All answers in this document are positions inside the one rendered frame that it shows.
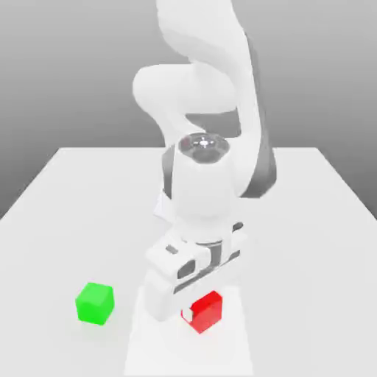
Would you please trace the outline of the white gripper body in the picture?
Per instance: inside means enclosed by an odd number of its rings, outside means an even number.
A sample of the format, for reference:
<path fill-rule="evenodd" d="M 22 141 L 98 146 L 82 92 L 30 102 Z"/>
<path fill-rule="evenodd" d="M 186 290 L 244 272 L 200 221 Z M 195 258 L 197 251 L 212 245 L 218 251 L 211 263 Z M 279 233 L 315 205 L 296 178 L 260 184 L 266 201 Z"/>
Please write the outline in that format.
<path fill-rule="evenodd" d="M 241 251 L 232 250 L 218 264 L 211 250 L 148 250 L 144 307 L 154 319 L 168 320 L 241 272 Z"/>

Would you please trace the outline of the small green cube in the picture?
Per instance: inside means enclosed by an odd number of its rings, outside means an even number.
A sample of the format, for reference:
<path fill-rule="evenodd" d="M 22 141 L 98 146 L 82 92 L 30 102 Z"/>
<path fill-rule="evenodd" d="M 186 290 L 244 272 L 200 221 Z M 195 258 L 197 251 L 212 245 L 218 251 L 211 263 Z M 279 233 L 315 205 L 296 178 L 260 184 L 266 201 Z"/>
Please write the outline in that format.
<path fill-rule="evenodd" d="M 80 321 L 104 325 L 115 306 L 113 287 L 88 282 L 76 297 L 75 305 Z"/>

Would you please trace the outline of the small red cube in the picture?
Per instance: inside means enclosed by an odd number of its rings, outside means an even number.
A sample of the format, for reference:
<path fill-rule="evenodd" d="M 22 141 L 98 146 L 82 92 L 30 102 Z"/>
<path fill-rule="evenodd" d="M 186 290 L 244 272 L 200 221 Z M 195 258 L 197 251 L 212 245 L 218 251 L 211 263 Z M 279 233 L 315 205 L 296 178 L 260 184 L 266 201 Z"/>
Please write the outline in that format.
<path fill-rule="evenodd" d="M 187 323 L 201 334 L 222 319 L 222 296 L 212 291 L 195 301 L 189 308 L 194 312 L 194 316 L 193 320 Z"/>

